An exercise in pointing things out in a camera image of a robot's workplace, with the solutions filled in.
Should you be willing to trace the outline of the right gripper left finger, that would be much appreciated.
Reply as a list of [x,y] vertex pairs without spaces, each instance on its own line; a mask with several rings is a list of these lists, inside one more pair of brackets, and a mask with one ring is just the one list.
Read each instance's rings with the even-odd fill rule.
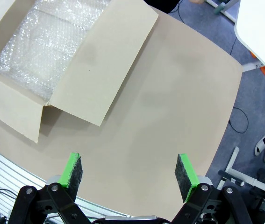
[[43,224],[49,214],[57,213],[65,224],[90,224],[75,203],[82,174],[81,156],[71,153],[57,182],[46,184],[40,190],[29,185],[19,190],[10,223]]

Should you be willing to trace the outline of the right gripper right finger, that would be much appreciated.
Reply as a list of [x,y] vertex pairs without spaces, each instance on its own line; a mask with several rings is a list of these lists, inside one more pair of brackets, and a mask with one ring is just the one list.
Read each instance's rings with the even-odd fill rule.
[[179,154],[175,176],[183,206],[172,224],[251,224],[252,220],[235,187],[216,189],[201,182],[187,156]]

